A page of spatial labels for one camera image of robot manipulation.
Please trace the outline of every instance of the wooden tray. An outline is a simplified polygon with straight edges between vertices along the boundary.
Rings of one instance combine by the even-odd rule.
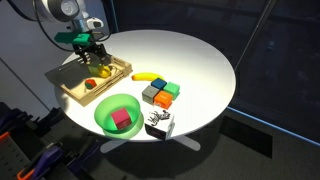
[[[100,94],[111,88],[132,72],[130,63],[111,56],[111,76],[108,78],[93,77],[88,65],[81,63],[81,59],[75,59],[58,68],[45,73],[47,79],[66,94],[86,106]],[[97,86],[89,90],[85,86],[86,79],[94,79]]]

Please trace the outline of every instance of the table leg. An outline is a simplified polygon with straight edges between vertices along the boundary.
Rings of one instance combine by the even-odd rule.
[[[179,136],[179,137],[174,138],[174,140],[187,146],[188,148],[190,148],[194,151],[199,151],[201,148],[201,145],[197,141],[190,139],[187,136]]]
[[[127,140],[118,140],[118,139],[117,140],[110,140],[110,141],[101,145],[100,151],[102,153],[108,153],[109,151],[117,148],[118,146],[121,146],[125,142],[127,142]]]

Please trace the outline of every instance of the green bowl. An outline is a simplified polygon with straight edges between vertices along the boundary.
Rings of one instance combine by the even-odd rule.
[[[124,129],[118,130],[111,117],[111,113],[121,108],[126,108],[132,124]],[[132,134],[136,134],[137,129],[141,129],[139,128],[141,121],[143,122],[139,101],[129,94],[115,94],[101,101],[95,109],[94,119],[104,130],[106,135],[115,138],[127,138],[132,136]]]

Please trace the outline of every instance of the pink block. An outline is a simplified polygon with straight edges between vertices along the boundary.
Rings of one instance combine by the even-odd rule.
[[[111,113],[111,117],[119,130],[129,126],[132,123],[126,108],[121,108]]]

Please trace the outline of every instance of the banana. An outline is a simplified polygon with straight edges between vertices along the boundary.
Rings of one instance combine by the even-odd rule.
[[[161,75],[152,72],[141,72],[131,76],[133,81],[153,81],[157,78],[164,80]]]

